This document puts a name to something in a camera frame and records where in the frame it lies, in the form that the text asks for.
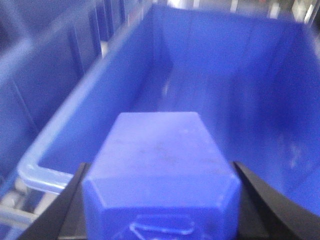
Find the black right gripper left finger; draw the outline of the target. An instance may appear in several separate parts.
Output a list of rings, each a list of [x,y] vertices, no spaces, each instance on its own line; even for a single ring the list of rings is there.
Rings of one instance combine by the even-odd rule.
[[[90,163],[81,163],[65,189],[18,237],[19,240],[86,240],[82,181]]]

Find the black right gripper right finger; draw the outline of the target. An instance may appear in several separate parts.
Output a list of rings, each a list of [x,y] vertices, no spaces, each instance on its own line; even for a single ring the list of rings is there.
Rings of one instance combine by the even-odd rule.
[[[271,187],[239,161],[239,240],[318,240],[320,218]]]

